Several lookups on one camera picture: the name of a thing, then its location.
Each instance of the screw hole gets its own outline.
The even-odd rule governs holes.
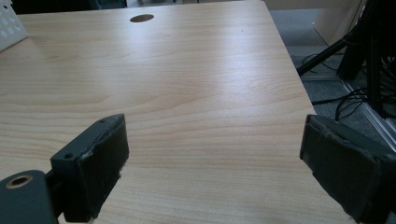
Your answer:
[[[8,189],[17,189],[27,185],[30,181],[33,180],[31,175],[21,175],[13,178],[12,180],[8,181],[6,184],[6,188]]]
[[[149,21],[152,18],[154,18],[153,15],[150,14],[144,14],[144,15],[140,15],[140,16],[135,16],[131,18],[131,22],[142,22],[142,21]]]
[[[73,157],[74,157],[73,153],[67,153],[67,154],[64,155],[64,158],[67,159],[67,160],[71,159]]]

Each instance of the black stand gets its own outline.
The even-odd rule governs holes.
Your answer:
[[[322,63],[339,50],[346,48],[345,56],[337,70],[341,79],[353,79],[367,62],[367,98],[369,105],[382,117],[384,111],[380,102],[381,52],[378,27],[380,26],[380,0],[369,0],[356,26],[343,38],[323,50],[308,63],[297,68],[300,76]]]

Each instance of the desk surface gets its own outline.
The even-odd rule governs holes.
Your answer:
[[[314,110],[263,2],[21,21],[0,53],[1,179],[124,113],[130,159],[94,223],[352,222],[299,159]]]

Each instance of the wooden desk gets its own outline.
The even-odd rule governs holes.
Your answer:
[[[264,2],[21,21],[0,53],[1,179],[125,113],[131,157],[94,223],[352,223],[299,159],[314,110]]]

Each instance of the wood grain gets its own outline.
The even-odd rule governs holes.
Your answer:
[[[263,2],[21,21],[0,53],[0,178],[124,113],[131,157],[94,223],[352,222],[299,159],[314,110]]]

